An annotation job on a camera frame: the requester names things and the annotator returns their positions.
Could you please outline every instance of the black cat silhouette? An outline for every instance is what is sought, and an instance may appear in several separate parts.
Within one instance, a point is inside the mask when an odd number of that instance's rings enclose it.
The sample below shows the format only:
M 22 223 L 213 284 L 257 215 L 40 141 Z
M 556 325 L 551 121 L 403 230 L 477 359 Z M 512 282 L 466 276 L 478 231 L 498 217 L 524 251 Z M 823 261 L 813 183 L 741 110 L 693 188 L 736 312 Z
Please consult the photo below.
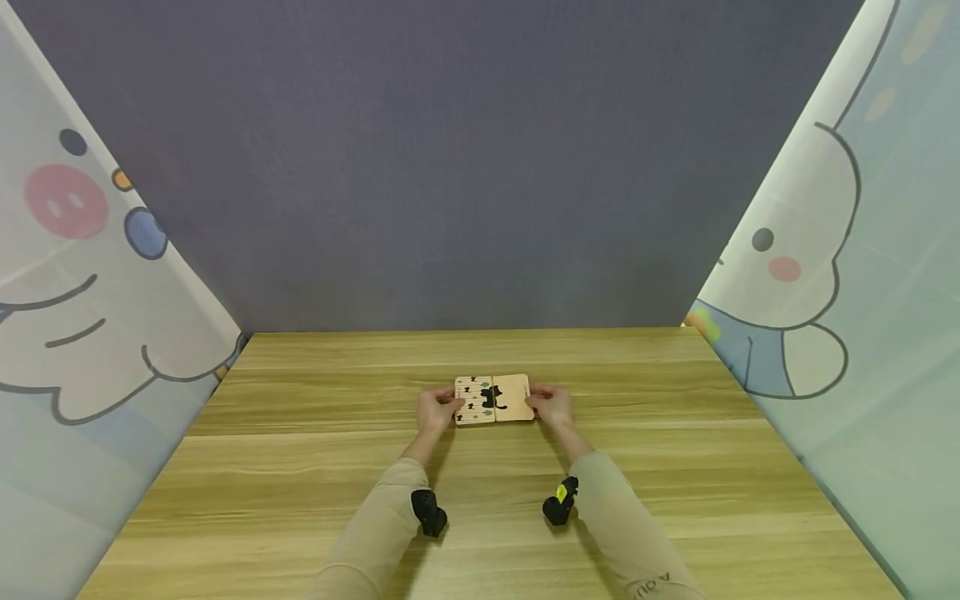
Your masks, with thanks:
M 501 394 L 503 394 L 503 392 L 500 392 L 500 386 L 496 386 L 496 385 L 481 391 L 480 396 L 484 397 L 482 406 L 484 408 L 493 408 L 494 406 L 496 406 L 496 408 L 505 410 L 507 408 L 506 406 L 497 406 L 496 404 L 496 397 L 500 396 Z

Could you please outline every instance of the cartoon curtain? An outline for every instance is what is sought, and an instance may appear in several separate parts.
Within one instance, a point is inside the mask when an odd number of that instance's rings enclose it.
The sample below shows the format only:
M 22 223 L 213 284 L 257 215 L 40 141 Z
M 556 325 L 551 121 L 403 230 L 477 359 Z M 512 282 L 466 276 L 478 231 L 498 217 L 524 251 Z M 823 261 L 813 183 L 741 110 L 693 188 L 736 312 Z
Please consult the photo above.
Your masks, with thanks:
M 687 316 L 908 598 L 960 597 L 960 5 L 867 0 Z
M 238 350 L 0 3 L 0 598 L 72 598 Z

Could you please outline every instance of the beige sleeve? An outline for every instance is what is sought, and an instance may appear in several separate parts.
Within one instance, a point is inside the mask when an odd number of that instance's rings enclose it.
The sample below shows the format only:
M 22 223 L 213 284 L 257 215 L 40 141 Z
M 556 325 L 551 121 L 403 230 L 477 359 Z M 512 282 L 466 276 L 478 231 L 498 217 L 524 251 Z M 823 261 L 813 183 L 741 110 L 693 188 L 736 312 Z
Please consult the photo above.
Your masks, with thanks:
M 423 466 L 401 458 L 387 469 L 330 549 L 309 600 L 383 596 L 420 522 L 410 494 L 429 488 Z
M 666 532 L 609 456 L 588 454 L 573 464 L 570 475 L 578 480 L 577 514 L 627 598 L 706 598 Z

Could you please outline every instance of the person's right hand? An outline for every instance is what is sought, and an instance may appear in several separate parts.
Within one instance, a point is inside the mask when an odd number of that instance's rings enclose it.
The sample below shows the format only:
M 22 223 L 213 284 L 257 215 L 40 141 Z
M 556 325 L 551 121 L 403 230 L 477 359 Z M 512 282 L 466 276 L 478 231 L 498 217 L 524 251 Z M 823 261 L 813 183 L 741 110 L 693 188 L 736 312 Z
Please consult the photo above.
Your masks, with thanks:
M 531 384 L 527 404 L 552 429 L 573 425 L 573 398 L 566 388 Z

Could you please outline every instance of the wooden puzzle card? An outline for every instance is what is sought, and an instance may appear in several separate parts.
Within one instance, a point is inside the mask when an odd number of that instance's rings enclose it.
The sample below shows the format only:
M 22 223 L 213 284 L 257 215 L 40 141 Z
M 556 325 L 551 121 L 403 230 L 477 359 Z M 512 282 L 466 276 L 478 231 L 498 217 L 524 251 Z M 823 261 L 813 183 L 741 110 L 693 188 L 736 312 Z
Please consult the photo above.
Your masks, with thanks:
M 465 400 L 457 411 L 458 425 L 474 425 L 504 420 L 533 420 L 527 406 L 530 381 L 526 375 L 476 375 L 457 377 L 454 395 Z

